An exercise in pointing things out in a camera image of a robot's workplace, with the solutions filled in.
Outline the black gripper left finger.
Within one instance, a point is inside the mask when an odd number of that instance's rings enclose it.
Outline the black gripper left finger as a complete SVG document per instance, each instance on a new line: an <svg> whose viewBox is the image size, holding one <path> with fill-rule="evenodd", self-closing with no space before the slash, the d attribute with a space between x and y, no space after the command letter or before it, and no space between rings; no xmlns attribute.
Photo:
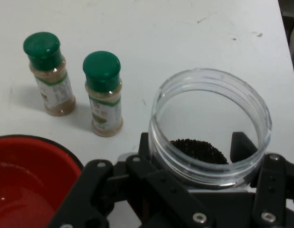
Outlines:
<svg viewBox="0 0 294 228"><path fill-rule="evenodd" d="M214 228L210 210L169 172L141 154L92 160L49 222L50 228L107 228L114 205L127 201L143 228Z"/></svg>

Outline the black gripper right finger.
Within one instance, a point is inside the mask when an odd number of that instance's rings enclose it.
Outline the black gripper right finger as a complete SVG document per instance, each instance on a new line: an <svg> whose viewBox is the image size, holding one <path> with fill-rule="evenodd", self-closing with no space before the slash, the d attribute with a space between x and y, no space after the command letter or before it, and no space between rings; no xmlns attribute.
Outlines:
<svg viewBox="0 0 294 228"><path fill-rule="evenodd" d="M287 162L281 155L265 155L258 176L252 210L252 227L284 228L286 209Z"/></svg>

